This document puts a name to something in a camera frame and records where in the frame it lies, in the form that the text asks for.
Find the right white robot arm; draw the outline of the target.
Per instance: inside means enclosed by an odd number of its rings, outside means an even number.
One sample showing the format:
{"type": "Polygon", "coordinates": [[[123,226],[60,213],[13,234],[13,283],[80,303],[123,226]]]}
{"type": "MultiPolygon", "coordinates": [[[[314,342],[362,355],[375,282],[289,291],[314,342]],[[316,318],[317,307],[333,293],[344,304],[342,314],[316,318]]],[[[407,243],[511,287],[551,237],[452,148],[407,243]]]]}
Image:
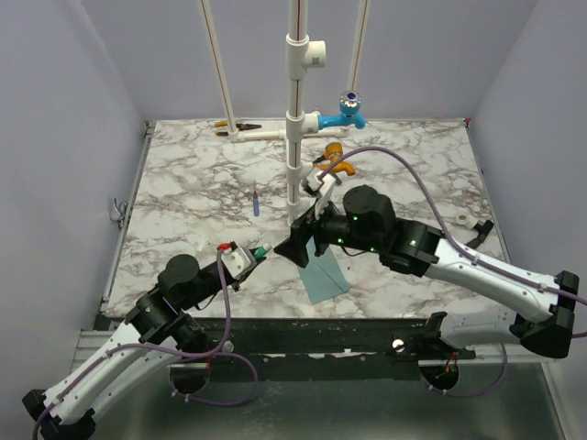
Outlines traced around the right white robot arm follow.
{"type": "Polygon", "coordinates": [[[565,358],[570,352],[577,276],[566,271],[543,275],[483,255],[436,227],[397,217],[391,200],[370,186],[346,192],[341,210],[317,201],[293,221],[275,251],[304,268],[309,241],[316,256],[331,245],[366,251],[389,270],[444,281],[498,304],[485,312],[432,314],[432,330],[421,339],[431,358],[481,344],[519,344],[546,358],[565,358]]]}

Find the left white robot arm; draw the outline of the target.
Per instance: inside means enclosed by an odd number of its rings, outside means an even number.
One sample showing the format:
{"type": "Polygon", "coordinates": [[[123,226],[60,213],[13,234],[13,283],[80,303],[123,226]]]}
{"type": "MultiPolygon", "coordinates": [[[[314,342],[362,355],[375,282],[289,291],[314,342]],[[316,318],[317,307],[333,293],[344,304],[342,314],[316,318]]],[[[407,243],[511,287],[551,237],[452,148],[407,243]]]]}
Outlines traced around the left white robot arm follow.
{"type": "Polygon", "coordinates": [[[84,363],[47,390],[22,399],[35,422],[35,439],[88,439],[100,414],[132,386],[171,364],[194,362],[209,371],[214,358],[227,357],[231,323],[218,342],[188,314],[218,293],[237,289],[266,259],[271,245],[218,247],[216,260],[201,267],[191,255],[171,258],[155,286],[144,293],[122,324],[84,363]]]}

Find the green white glue stick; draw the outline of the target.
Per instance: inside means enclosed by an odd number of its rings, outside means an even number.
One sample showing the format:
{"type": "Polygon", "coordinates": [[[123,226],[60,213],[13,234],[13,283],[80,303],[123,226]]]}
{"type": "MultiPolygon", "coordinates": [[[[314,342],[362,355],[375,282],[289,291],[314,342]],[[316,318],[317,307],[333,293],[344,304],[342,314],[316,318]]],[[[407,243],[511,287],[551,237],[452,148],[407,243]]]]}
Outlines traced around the green white glue stick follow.
{"type": "Polygon", "coordinates": [[[260,259],[263,258],[265,255],[267,255],[270,251],[272,250],[272,245],[269,243],[266,243],[264,245],[262,245],[261,247],[259,247],[255,253],[254,253],[254,257],[256,259],[260,259]]]}

